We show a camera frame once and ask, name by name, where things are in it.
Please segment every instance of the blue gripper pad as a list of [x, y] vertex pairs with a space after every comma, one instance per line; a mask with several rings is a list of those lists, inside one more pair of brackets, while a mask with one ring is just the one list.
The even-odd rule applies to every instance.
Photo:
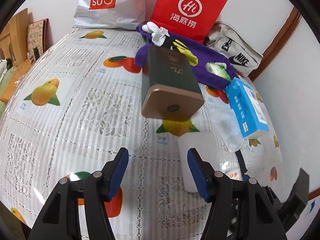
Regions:
[[195, 181], [196, 187], [198, 189], [199, 195], [204, 199], [204, 201], [209, 200], [209, 194], [207, 190], [207, 185], [209, 181], [212, 180], [211, 176], [208, 174], [205, 174], [203, 172], [203, 168], [200, 167], [200, 163], [198, 162], [196, 155], [199, 157], [200, 161], [202, 162], [201, 157], [199, 156], [198, 152], [196, 149], [191, 148], [188, 150], [187, 154], [187, 160], [188, 160], [188, 165], [193, 177], [193, 180]]
[[109, 179], [109, 193], [108, 193], [108, 199], [111, 201], [111, 199], [117, 194], [120, 184], [122, 182], [125, 170], [127, 168], [128, 162], [129, 162], [129, 152], [126, 148], [121, 148], [118, 152], [118, 154], [122, 155], [120, 159], [116, 158], [113, 161], [117, 161], [116, 167], [114, 168], [114, 171]]

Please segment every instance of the nike logo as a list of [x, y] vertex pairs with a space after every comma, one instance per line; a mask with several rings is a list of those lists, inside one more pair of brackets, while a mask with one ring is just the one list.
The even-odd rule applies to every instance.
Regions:
[[230, 57], [229, 61], [231, 64], [235, 64], [243, 67], [246, 67], [246, 64], [249, 62], [249, 60], [241, 53], [239, 53], [237, 56]]

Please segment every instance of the haidilao bag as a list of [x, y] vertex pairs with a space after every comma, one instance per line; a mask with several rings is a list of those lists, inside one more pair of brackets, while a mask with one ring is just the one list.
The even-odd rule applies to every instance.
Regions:
[[227, 0], [157, 0], [151, 22], [203, 42]]
[[75, 27], [135, 30], [145, 11], [144, 0], [78, 0]]

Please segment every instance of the tissue box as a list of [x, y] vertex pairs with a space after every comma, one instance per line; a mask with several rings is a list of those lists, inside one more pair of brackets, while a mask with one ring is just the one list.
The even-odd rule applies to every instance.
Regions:
[[244, 138], [256, 139], [269, 131], [267, 120], [250, 86], [234, 78], [225, 92]]

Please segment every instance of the plastic bag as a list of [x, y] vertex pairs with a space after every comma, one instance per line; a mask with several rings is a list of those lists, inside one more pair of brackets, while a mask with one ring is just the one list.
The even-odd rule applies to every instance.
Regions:
[[144, 0], [78, 0], [75, 27], [135, 30], [145, 12]]
[[236, 152], [246, 146], [232, 109], [213, 107], [209, 110], [209, 117], [230, 152]]
[[189, 132], [178, 139], [183, 187], [188, 192], [198, 192], [191, 174], [187, 154], [190, 148], [196, 148], [203, 161], [210, 163], [215, 171], [222, 171], [231, 179], [242, 180], [240, 167], [234, 153], [225, 152], [221, 139], [212, 132]]

